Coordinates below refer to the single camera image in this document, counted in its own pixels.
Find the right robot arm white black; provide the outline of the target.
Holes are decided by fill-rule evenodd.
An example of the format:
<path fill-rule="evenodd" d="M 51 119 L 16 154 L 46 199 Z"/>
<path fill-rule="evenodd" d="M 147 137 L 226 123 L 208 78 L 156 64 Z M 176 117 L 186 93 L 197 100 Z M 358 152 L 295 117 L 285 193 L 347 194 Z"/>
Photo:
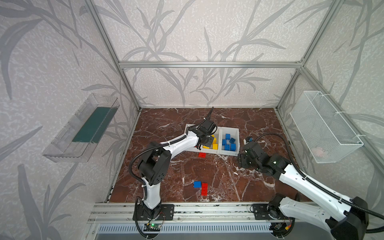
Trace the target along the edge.
<path fill-rule="evenodd" d="M 365 200 L 351 199 L 303 173 L 295 164 L 289 147 L 286 148 L 289 157 L 284 158 L 279 154 L 269 156 L 252 137 L 247 137 L 244 142 L 238 155 L 241 167 L 254 168 L 273 177 L 316 203 L 312 206 L 277 194 L 267 206 L 267 214 L 272 219 L 299 219 L 324 229 L 336 240 L 362 240 L 365 234 L 384 231 L 383 227 L 368 228 L 369 217 L 383 219 L 382 214 L 369 210 Z"/>

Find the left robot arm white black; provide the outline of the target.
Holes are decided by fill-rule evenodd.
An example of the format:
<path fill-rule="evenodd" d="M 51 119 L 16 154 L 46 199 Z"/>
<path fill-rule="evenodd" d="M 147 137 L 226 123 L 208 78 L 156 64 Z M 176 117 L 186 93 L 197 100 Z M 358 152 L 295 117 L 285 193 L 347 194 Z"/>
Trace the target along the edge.
<path fill-rule="evenodd" d="M 200 150 L 213 144 L 213 134 L 218 126 L 211 120 L 214 108 L 195 125 L 188 126 L 185 133 L 166 142 L 151 142 L 147 148 L 129 163 L 129 173 L 142 183 L 144 197 L 140 199 L 143 209 L 157 214 L 161 208 L 160 188 L 171 160 L 189 148 Z"/>

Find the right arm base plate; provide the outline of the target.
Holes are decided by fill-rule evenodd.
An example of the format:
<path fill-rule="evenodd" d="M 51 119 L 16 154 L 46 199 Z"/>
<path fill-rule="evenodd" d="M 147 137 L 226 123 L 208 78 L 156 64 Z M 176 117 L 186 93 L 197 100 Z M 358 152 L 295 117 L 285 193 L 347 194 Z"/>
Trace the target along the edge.
<path fill-rule="evenodd" d="M 250 206 L 251 213 L 254 214 L 255 220 L 280 220 L 281 216 L 277 212 L 271 212 L 269 204 L 252 204 Z"/>

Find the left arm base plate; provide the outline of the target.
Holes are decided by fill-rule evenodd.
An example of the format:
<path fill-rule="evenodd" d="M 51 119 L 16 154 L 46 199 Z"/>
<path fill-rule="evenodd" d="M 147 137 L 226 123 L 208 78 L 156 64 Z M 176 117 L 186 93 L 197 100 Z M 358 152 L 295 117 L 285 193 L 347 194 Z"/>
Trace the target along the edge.
<path fill-rule="evenodd" d="M 133 220 L 149 221 L 149 220 L 165 220 L 172 221 L 174 218 L 175 205 L 160 204 L 153 210 L 149 209 L 145 204 L 140 204 L 135 207 Z"/>

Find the long red lego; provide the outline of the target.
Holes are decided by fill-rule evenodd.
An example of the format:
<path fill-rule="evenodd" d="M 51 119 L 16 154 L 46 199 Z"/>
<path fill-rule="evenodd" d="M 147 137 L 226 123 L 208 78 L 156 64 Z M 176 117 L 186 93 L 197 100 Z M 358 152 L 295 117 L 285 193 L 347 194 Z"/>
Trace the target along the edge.
<path fill-rule="evenodd" d="M 208 195 L 208 184 L 207 183 L 202 183 L 201 195 L 202 196 L 207 196 Z"/>

